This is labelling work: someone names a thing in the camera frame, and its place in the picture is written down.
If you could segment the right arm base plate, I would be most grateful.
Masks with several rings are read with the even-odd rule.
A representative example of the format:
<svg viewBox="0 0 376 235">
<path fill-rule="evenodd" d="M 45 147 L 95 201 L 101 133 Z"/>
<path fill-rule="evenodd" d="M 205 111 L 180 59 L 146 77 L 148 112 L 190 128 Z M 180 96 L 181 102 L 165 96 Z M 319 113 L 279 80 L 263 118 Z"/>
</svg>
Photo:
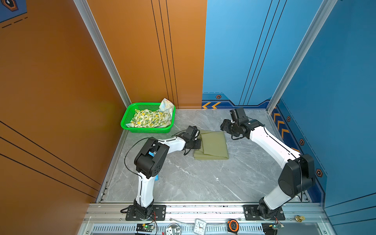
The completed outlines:
<svg viewBox="0 0 376 235">
<path fill-rule="evenodd" d="M 286 219 L 284 211 L 281 207 L 270 210 L 268 207 L 264 207 L 263 205 L 248 204 L 243 205 L 243 212 L 247 221 L 275 219 L 278 221 L 284 221 Z"/>
</svg>

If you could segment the olive green skirt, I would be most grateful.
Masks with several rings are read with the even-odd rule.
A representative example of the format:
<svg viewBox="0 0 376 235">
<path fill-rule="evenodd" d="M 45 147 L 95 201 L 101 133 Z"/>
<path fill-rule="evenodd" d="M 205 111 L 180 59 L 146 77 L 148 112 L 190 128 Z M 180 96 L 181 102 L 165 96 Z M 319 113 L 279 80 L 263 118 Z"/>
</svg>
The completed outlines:
<svg viewBox="0 0 376 235">
<path fill-rule="evenodd" d="M 229 153 L 225 135 L 222 131 L 200 132 L 201 147 L 194 151 L 196 160 L 228 160 Z"/>
</svg>

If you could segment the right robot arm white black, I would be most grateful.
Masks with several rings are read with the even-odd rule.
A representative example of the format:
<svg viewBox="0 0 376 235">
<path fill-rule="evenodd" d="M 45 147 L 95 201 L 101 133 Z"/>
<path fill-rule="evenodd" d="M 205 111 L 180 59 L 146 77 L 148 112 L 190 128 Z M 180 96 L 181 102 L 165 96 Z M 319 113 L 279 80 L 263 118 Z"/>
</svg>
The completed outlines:
<svg viewBox="0 0 376 235">
<path fill-rule="evenodd" d="M 314 158 L 288 147 L 272 135 L 264 124 L 249 118 L 243 108 L 230 111 L 232 119 L 225 119 L 220 129 L 232 140 L 247 138 L 262 147 L 279 164 L 282 172 L 278 185 L 258 203 L 256 215 L 261 219 L 274 219 L 282 205 L 315 185 Z"/>
</svg>

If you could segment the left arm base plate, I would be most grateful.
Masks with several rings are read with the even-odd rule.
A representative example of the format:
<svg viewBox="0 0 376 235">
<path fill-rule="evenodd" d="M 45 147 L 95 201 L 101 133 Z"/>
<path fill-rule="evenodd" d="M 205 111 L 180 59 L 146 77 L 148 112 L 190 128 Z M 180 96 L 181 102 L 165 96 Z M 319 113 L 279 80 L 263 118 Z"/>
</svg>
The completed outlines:
<svg viewBox="0 0 376 235">
<path fill-rule="evenodd" d="M 138 205 L 131 205 L 126 213 L 126 221 L 156 220 L 164 221 L 166 216 L 166 205 L 150 205 L 143 208 Z"/>
</svg>

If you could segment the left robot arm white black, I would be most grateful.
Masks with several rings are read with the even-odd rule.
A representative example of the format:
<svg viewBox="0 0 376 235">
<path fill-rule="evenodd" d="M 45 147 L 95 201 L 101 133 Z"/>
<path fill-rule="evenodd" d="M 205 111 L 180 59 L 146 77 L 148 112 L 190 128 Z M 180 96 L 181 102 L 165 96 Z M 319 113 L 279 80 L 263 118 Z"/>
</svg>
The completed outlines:
<svg viewBox="0 0 376 235">
<path fill-rule="evenodd" d="M 201 148 L 200 131 L 196 126 L 175 134 L 172 138 L 159 140 L 147 138 L 134 160 L 135 174 L 138 176 L 138 191 L 130 210 L 142 220 L 154 218 L 153 190 L 156 176 L 161 171 L 166 157 L 173 152 L 184 151 L 187 155 L 192 149 Z"/>
</svg>

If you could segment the green plastic basket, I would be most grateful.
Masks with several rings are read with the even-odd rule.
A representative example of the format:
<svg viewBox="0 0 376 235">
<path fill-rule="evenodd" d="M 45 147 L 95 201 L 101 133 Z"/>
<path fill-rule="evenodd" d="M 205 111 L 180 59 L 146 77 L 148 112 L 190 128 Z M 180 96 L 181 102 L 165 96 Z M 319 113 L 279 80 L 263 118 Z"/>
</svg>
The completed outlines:
<svg viewBox="0 0 376 235">
<path fill-rule="evenodd" d="M 173 112 L 171 114 L 170 125 L 167 127 L 154 127 L 154 128 L 138 128 L 138 127 L 128 127 L 127 124 L 131 123 L 132 118 L 136 114 L 136 110 L 145 110 L 158 111 L 161 103 L 158 102 L 138 102 L 129 105 L 123 115 L 123 118 L 120 122 L 121 127 L 124 130 L 128 130 L 132 133 L 168 133 L 170 132 L 175 121 L 175 111 L 176 107 L 173 107 Z"/>
</svg>

